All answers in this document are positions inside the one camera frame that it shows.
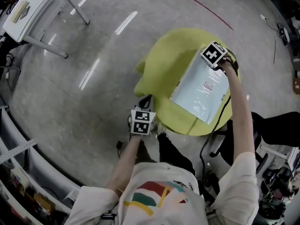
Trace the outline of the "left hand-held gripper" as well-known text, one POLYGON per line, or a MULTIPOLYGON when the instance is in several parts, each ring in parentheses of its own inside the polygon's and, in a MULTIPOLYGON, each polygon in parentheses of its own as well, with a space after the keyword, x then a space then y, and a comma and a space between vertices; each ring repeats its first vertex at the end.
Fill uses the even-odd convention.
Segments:
POLYGON ((144 110, 150 107, 152 95, 142 98, 128 116, 127 123, 131 135, 149 135, 154 129, 156 113, 144 110))

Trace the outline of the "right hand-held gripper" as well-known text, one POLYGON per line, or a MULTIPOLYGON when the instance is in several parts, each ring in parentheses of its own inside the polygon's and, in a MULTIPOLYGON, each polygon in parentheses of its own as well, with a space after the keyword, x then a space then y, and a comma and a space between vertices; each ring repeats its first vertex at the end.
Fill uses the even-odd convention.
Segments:
POLYGON ((228 54, 228 50, 217 41, 212 41, 201 52, 201 57, 213 70, 219 70, 218 62, 228 54))

